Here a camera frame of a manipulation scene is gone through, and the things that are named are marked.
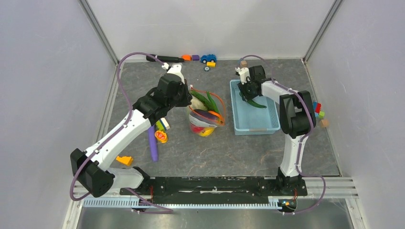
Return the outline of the green chili pepper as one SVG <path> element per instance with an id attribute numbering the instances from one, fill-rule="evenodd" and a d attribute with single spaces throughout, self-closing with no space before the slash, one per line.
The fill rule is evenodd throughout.
<path id="1" fill-rule="evenodd" d="M 267 106 L 258 104 L 258 103 L 255 102 L 254 100 L 247 100 L 246 102 L 247 102 L 249 105 L 251 105 L 251 106 L 253 106 L 253 107 L 255 107 L 255 108 L 260 108 L 260 109 L 265 109 L 265 108 L 267 108 Z"/>
<path id="2" fill-rule="evenodd" d="M 211 104 L 210 111 L 214 111 L 215 113 L 219 114 L 218 106 L 217 106 L 215 100 L 212 98 L 211 93 L 209 91 L 207 91 L 206 95 L 207 95 L 207 98 L 208 98 L 208 100 L 209 100 L 209 102 Z"/>

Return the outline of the green white cabbage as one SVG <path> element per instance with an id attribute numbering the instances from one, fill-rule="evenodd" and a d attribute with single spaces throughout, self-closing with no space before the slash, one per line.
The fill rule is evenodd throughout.
<path id="1" fill-rule="evenodd" d="M 195 96 L 192 96 L 190 108 L 193 110 L 196 110 L 196 109 L 200 109 L 200 110 L 204 110 L 204 111 L 208 110 L 207 107 L 204 105 L 204 103 L 201 102 Z"/>

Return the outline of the light blue plastic basket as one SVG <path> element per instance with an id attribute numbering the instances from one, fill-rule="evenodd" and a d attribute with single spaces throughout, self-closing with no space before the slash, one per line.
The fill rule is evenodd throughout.
<path id="1" fill-rule="evenodd" d="M 276 103 L 266 97 L 256 97 L 254 102 L 266 106 L 257 108 L 242 100 L 239 80 L 230 81 L 231 105 L 236 135 L 271 135 L 280 129 Z"/>

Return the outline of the purple eggplant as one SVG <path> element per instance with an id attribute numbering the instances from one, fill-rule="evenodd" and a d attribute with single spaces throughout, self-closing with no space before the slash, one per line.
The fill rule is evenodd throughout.
<path id="1" fill-rule="evenodd" d="M 196 109 L 192 110 L 190 112 L 190 115 L 206 123 L 220 124 L 216 121 L 215 117 L 212 114 L 208 113 L 208 111 Z"/>

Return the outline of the clear zip top bag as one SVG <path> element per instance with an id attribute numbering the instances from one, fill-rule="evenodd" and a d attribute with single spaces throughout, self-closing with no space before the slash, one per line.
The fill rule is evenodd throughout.
<path id="1" fill-rule="evenodd" d="M 221 97 L 210 91 L 189 88 L 191 104 L 186 107 L 189 126 L 193 133 L 210 136 L 216 128 L 226 124 L 226 109 Z"/>

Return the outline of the yellow bell pepper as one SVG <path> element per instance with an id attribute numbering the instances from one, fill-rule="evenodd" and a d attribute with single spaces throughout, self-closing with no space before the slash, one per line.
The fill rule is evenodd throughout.
<path id="1" fill-rule="evenodd" d="M 207 137 L 211 135 L 214 132 L 214 130 L 215 130 L 214 127 L 206 127 L 201 132 L 199 132 L 198 135 L 202 137 Z"/>

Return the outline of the green cucumber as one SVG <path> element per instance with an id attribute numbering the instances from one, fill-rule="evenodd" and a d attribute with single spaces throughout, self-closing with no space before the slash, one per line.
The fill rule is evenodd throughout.
<path id="1" fill-rule="evenodd" d="M 200 94 L 196 90 L 190 90 L 189 92 L 192 96 L 196 97 L 199 101 L 201 101 L 208 110 L 211 110 L 213 108 L 212 103 L 202 94 Z"/>

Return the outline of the orange fruit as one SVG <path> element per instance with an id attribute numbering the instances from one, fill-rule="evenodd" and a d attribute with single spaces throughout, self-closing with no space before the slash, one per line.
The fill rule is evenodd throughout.
<path id="1" fill-rule="evenodd" d="M 212 114 L 218 123 L 224 123 L 224 118 L 219 113 L 214 111 L 208 111 L 208 113 Z"/>

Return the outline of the red apple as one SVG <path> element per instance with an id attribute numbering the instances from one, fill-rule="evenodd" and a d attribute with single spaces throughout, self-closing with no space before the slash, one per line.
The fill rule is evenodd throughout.
<path id="1" fill-rule="evenodd" d="M 205 127 L 195 126 L 195 125 L 193 125 L 193 124 L 191 124 L 190 127 L 191 127 L 191 130 L 192 130 L 194 133 L 200 133 L 200 132 L 203 132 L 203 131 L 205 130 Z"/>

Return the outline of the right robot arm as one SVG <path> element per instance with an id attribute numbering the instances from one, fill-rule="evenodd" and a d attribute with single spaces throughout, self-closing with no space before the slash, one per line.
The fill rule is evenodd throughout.
<path id="1" fill-rule="evenodd" d="M 258 96 L 267 97 L 279 105 L 280 127 L 285 134 L 283 160 L 276 176 L 276 189 L 287 195 L 301 186 L 300 161 L 306 140 L 316 125 L 312 98 L 308 91 L 296 91 L 266 78 L 263 66 L 235 68 L 242 100 L 250 102 Z"/>

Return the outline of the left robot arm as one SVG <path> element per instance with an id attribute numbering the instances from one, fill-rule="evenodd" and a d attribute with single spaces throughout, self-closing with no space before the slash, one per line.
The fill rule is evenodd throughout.
<path id="1" fill-rule="evenodd" d="M 129 113 L 99 143 L 85 151 L 75 149 L 70 154 L 74 179 L 70 187 L 70 196 L 74 201 L 79 198 L 73 194 L 78 181 L 95 198 L 103 196 L 118 181 L 118 172 L 108 169 L 116 157 L 136 137 L 164 118 L 174 107 L 187 107 L 192 96 L 181 72 L 169 70 L 160 77 L 158 85 L 129 106 Z"/>

